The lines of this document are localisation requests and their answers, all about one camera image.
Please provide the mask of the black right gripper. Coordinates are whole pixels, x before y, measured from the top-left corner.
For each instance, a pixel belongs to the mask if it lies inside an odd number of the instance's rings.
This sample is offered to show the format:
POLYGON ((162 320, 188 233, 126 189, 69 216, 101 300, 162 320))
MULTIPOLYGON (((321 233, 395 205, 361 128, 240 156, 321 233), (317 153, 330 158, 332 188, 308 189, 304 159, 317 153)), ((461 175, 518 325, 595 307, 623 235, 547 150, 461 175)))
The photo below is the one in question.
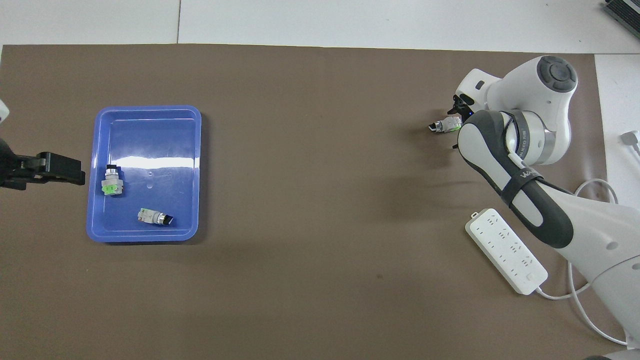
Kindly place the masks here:
MULTIPOLYGON (((452 97, 453 105, 450 110, 448 110, 449 116, 454 116, 457 114, 461 117, 461 122, 464 124, 466 121, 473 116, 474 111, 471 109, 470 105, 467 104, 465 100, 460 98, 458 95, 454 94, 452 97)), ((459 144, 456 143, 452 146, 453 150, 459 150, 459 144)))

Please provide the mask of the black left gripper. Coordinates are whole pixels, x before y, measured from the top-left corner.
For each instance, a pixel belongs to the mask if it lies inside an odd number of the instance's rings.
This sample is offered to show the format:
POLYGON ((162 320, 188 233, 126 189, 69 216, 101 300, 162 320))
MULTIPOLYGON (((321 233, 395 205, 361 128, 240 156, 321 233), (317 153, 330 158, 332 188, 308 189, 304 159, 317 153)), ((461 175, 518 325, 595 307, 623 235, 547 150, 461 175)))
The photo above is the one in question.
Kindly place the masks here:
MULTIPOLYGON (((26 185, 12 180, 13 172, 19 165, 19 158, 3 139, 0 139, 0 187, 12 190, 25 190, 26 185)), ((51 182, 71 183, 77 186, 86 184, 86 173, 80 160, 53 152, 40 152, 28 156, 23 161, 27 171, 26 183, 51 182)))

